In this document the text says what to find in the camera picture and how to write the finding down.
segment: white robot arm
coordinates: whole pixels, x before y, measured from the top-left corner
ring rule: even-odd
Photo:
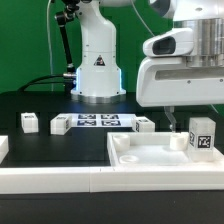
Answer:
[[[139,104],[224,103],[224,1],[150,0],[149,3],[160,15],[173,17],[174,27],[143,45],[147,57],[138,73]]]
[[[63,0],[75,2],[82,30],[82,64],[76,70],[72,99],[88,103],[111,103],[125,98],[121,70],[116,64],[116,29],[99,7],[130,5],[130,0]]]

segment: warning label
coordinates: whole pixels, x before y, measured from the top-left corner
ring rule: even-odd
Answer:
[[[94,63],[95,66],[105,66],[105,63],[103,61],[103,58],[101,55],[97,58],[96,62]]]

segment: green backdrop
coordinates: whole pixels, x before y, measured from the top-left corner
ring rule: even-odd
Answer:
[[[14,91],[28,81],[50,74],[47,42],[48,0],[1,0],[0,2],[0,92]],[[136,7],[148,26],[157,35],[172,27],[172,21],[160,18],[148,6],[148,0],[136,0]],[[54,15],[62,11],[60,0],[51,4],[50,23],[54,74],[66,71],[66,62],[59,28]],[[144,58],[143,42],[151,35],[142,25],[131,6],[101,8],[104,17],[117,28],[117,64],[123,72],[123,87],[136,90],[137,71]],[[77,19],[67,25],[75,66],[81,63],[81,31]],[[32,90],[50,90],[32,87]],[[222,106],[217,108],[224,112]]]

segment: white cube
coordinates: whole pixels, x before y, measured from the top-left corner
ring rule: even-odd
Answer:
[[[51,134],[64,135],[72,127],[72,116],[69,114],[59,114],[51,120]]]
[[[21,123],[24,133],[39,132],[38,119],[35,113],[22,113]]]
[[[155,123],[146,117],[132,119],[132,129],[135,132],[155,132]]]
[[[207,117],[191,118],[188,155],[193,161],[213,161],[216,123]]]

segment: black table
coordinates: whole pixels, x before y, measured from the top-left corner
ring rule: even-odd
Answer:
[[[51,136],[50,120],[59,113],[134,113],[169,131],[163,108],[141,108],[135,94],[124,102],[90,105],[73,102],[63,93],[8,92],[0,94],[0,134],[9,136],[9,153],[1,167],[110,166],[106,136],[131,128],[72,128],[65,136]],[[20,114],[36,112],[40,132],[24,134]],[[190,117],[216,121],[215,146],[224,151],[222,116],[206,106],[177,107],[181,131]],[[0,223],[224,223],[224,191],[158,191],[72,194],[0,195]]]

